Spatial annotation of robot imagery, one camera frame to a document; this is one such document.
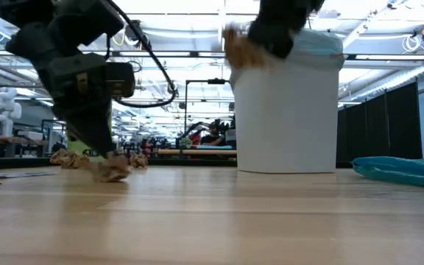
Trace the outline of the black partition curtain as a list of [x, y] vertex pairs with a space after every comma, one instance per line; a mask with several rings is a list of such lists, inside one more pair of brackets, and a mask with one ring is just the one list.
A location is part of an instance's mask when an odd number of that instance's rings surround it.
[[416, 82], [339, 110], [336, 166], [374, 156], [423, 157]]

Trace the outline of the background workbench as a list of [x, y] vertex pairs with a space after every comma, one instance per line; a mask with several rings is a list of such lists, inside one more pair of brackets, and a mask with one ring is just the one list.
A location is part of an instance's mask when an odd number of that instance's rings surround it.
[[8, 136], [0, 132], [0, 158], [47, 158], [65, 149], [64, 121], [43, 119], [39, 127], [19, 125]]

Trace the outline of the person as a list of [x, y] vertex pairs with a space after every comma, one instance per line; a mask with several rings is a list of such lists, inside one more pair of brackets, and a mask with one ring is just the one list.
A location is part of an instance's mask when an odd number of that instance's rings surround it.
[[191, 145], [200, 145], [200, 141], [201, 141], [201, 134], [202, 134], [203, 129], [197, 130], [196, 132], [193, 132], [192, 134], [190, 134], [189, 136], [189, 140], [191, 141]]

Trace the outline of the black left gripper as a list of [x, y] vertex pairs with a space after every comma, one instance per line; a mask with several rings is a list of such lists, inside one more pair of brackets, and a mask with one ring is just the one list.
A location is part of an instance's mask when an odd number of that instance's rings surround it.
[[66, 122], [68, 140], [81, 141], [102, 157], [113, 151], [106, 67], [103, 56], [89, 53], [56, 58], [38, 69], [54, 115]]

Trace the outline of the brown paper ball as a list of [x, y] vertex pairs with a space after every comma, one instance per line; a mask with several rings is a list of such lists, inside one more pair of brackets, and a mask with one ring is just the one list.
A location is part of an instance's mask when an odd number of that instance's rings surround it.
[[144, 154], [131, 155], [129, 162], [134, 168], [146, 168], [148, 166], [148, 158]]
[[90, 159], [77, 151], [59, 149], [50, 157], [50, 162], [61, 166], [63, 169], [80, 169], [87, 166]]
[[89, 170], [96, 182], [115, 183], [130, 175], [130, 163], [124, 155], [109, 152], [104, 161], [91, 162]]
[[272, 58], [246, 35], [239, 35], [233, 28], [226, 28], [222, 31], [222, 38], [225, 58], [234, 69], [272, 67]]

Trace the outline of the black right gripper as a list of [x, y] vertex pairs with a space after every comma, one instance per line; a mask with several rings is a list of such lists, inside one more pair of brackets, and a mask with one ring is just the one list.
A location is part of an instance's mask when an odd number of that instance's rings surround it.
[[[325, 0], [260, 0], [257, 18], [250, 24], [247, 38], [257, 46], [286, 59], [294, 46], [293, 32], [300, 31], [312, 12], [318, 13]], [[269, 26], [273, 29], [272, 38]]]

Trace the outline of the background wooden table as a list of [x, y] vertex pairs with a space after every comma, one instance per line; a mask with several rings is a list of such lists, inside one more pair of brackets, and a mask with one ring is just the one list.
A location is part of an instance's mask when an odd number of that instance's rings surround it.
[[159, 149], [160, 155], [236, 155], [232, 149]]

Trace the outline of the white plastic trash bin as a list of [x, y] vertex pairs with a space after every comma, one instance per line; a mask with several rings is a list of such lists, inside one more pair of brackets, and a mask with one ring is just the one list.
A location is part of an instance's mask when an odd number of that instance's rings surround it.
[[336, 169], [339, 72], [336, 55], [291, 55], [234, 70], [238, 170], [264, 174]]

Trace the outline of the teal trash bag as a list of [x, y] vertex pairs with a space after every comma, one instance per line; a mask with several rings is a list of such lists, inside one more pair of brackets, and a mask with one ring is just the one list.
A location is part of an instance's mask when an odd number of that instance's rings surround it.
[[424, 187], [424, 159], [356, 158], [353, 170], [370, 180]]

